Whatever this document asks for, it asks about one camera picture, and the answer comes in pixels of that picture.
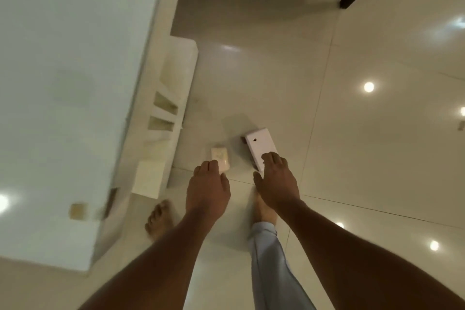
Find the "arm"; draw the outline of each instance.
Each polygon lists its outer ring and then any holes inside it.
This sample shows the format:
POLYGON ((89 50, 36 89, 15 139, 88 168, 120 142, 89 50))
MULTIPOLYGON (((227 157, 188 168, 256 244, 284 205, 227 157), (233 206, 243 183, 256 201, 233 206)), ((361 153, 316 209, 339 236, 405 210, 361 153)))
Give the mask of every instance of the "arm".
POLYGON ((299 239, 336 310, 465 309, 458 295, 426 272, 308 208, 284 158, 262 158, 257 190, 299 239))
POLYGON ((100 288, 80 310, 179 309, 206 235, 226 209, 229 182, 218 162, 196 167, 187 188, 186 215, 100 288))

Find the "foot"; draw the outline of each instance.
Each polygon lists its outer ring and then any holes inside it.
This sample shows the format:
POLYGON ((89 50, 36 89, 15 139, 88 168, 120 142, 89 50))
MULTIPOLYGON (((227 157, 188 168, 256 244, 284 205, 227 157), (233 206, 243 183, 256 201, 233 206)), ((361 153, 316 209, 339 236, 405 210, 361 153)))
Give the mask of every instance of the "foot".
POLYGON ((277 220, 278 214, 275 212, 275 210, 264 203, 260 194, 256 191, 255 203, 253 206, 253 222, 269 222, 273 225, 276 225, 277 220))
POLYGON ((152 214, 148 217, 146 231, 150 239, 155 241, 169 231, 173 226, 171 202, 163 200, 155 206, 152 214))

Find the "forearm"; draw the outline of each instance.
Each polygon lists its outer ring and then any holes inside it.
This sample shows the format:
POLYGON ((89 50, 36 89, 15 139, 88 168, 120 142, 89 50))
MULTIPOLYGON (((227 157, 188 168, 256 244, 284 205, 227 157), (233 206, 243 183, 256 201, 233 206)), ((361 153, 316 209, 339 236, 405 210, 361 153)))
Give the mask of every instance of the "forearm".
POLYGON ((212 223, 202 211, 181 222, 117 274, 81 310, 182 309, 195 260, 212 223))
POLYGON ((465 309, 465 302, 408 261, 345 231, 302 201, 278 211, 336 310, 465 309))

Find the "glossy floor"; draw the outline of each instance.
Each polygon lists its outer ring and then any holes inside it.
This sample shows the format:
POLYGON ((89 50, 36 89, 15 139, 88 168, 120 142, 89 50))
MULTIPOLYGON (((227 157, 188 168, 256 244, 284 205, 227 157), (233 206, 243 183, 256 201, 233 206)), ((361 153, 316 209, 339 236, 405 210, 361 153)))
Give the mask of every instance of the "glossy floor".
MULTIPOLYGON (((232 190, 186 309, 253 308, 253 168, 240 136, 261 127, 309 206, 465 297, 464 0, 357 0, 344 11, 336 1, 179 0, 172 33, 197 41, 199 61, 163 197, 180 217, 192 170, 218 144, 232 190)), ((149 245, 154 204, 132 197, 123 237, 87 277, 1 261, 6 308, 77 307, 149 245)), ((332 309, 294 234, 282 221, 278 231, 318 310, 332 309)))

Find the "pant leg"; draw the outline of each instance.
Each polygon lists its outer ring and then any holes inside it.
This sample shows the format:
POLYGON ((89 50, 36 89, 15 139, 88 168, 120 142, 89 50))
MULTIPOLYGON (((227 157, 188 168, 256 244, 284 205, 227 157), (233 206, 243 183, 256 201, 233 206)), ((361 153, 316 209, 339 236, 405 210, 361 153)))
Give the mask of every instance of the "pant leg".
POLYGON ((289 269, 273 224, 255 223, 248 244, 256 310, 315 310, 289 269))

